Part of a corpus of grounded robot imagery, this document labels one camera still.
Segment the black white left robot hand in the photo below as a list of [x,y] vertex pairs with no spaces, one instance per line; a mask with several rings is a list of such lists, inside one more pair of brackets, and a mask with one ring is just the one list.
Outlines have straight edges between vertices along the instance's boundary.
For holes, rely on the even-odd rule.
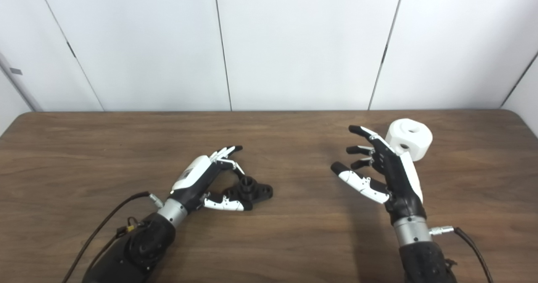
[[181,204],[187,213],[210,208],[235,212],[247,212],[253,209],[253,204],[242,199],[233,199],[231,195],[208,192],[209,187],[223,171],[233,171],[238,178],[246,177],[240,165],[230,159],[230,156],[242,150],[241,145],[223,147],[211,155],[201,155],[183,171],[173,184],[168,199]]

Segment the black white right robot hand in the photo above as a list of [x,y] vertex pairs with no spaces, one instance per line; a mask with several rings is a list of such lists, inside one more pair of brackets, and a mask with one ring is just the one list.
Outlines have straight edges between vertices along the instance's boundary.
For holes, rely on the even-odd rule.
[[423,193],[411,155],[398,154],[378,133],[363,126],[350,125],[349,132],[365,138],[370,145],[346,148],[348,154],[362,154],[349,167],[336,161],[331,170],[361,195],[384,204],[390,221],[410,217],[427,219]]

